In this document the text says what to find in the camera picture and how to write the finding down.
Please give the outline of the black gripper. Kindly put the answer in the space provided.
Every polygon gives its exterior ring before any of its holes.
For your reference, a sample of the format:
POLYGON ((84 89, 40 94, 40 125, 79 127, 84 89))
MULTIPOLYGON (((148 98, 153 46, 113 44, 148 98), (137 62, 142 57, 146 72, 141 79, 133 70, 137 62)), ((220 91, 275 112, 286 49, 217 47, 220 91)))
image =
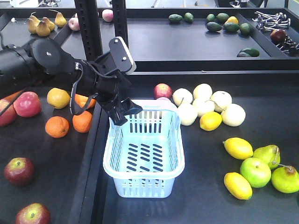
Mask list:
POLYGON ((91 61, 90 70, 96 77, 92 93, 114 125, 124 125, 128 121, 125 116, 138 114, 143 110, 130 98, 120 100, 119 88, 129 86, 130 82, 125 78, 126 74, 116 68, 110 52, 91 61))

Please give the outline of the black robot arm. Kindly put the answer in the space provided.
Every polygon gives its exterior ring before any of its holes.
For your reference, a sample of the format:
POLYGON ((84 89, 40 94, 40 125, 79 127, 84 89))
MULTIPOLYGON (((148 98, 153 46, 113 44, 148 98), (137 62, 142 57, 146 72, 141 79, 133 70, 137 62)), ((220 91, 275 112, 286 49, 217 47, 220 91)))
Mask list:
POLYGON ((93 61, 73 58, 50 39, 33 39, 21 47, 3 46, 0 52, 0 96, 38 84, 48 84, 95 99, 113 123, 121 126, 127 116, 142 108, 127 98, 121 100, 119 89, 130 82, 126 75, 136 68, 121 37, 109 42, 109 51, 93 61))

